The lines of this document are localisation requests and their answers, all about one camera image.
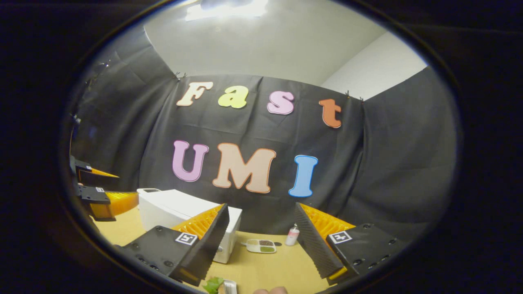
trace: white microwave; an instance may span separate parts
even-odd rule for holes
[[[140,217],[148,231],[157,225],[172,228],[206,210],[218,206],[214,203],[178,190],[161,191],[155,188],[138,189]],[[242,210],[229,206],[229,225],[214,256],[214,261],[227,263],[236,243]]]

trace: wooden table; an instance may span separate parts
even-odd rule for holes
[[[100,233],[112,244],[124,246],[145,233],[140,220],[139,210],[134,208],[116,217],[116,222],[97,222]],[[256,289],[268,289],[284,286],[289,294],[308,294],[325,290],[329,287],[321,279],[311,258],[303,248],[286,246],[286,235],[264,235],[237,232],[238,241],[227,264],[213,262],[207,272],[207,279],[212,276],[235,281],[239,294],[252,294]],[[274,254],[252,253],[240,242],[247,239],[267,239],[280,242]],[[198,288],[207,293],[202,285]]]

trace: pink letter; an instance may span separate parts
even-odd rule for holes
[[[194,182],[200,178],[203,157],[209,152],[209,147],[202,144],[195,144],[192,147],[196,152],[192,172],[187,172],[184,169],[184,155],[188,148],[189,143],[180,140],[174,141],[173,172],[179,179],[186,182]]]
[[[294,96],[291,92],[272,92],[269,95],[269,100],[267,110],[272,114],[288,115],[294,110],[294,105],[291,102],[294,100]]]

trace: white bottle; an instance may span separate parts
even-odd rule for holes
[[[298,225],[294,224],[294,226],[289,230],[287,240],[285,240],[285,245],[293,246],[294,244],[296,244],[296,239],[298,239],[299,234],[300,230],[298,230]]]

